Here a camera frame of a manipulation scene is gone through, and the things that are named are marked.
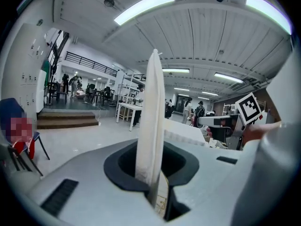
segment folded white fabric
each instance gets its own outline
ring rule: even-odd
[[[155,207],[162,163],[165,117],[164,78],[156,49],[149,59],[146,77],[135,178],[150,186],[148,200]]]

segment fluorescent light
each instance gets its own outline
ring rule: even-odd
[[[227,79],[227,80],[231,80],[231,81],[235,81],[237,83],[243,83],[243,81],[241,79],[238,79],[238,78],[235,78],[235,77],[232,77],[232,76],[229,76],[229,75],[225,75],[225,74],[222,74],[222,73],[215,73],[214,76],[224,78],[224,79]]]
[[[175,89],[189,91],[189,89],[181,89],[181,88],[175,88]]]
[[[208,98],[204,98],[204,97],[198,97],[200,99],[203,99],[203,100],[209,100]]]
[[[131,18],[137,16],[138,14],[141,14],[145,12],[148,9],[154,8],[156,6],[159,6],[161,4],[172,2],[174,0],[142,0],[127,10],[125,10],[122,14],[120,14],[118,17],[114,19],[116,23],[119,25],[124,24],[126,21],[130,20]]]
[[[204,93],[204,94],[208,94],[208,95],[212,95],[212,96],[218,96],[218,94],[209,93],[209,92],[204,92],[204,91],[202,91],[202,93]]]
[[[189,73],[189,69],[162,69],[163,72]]]
[[[266,2],[265,0],[246,0],[246,5],[253,7],[256,10],[261,11],[265,15],[273,19],[279,24],[285,31],[292,34],[292,29],[289,20],[275,7]]]

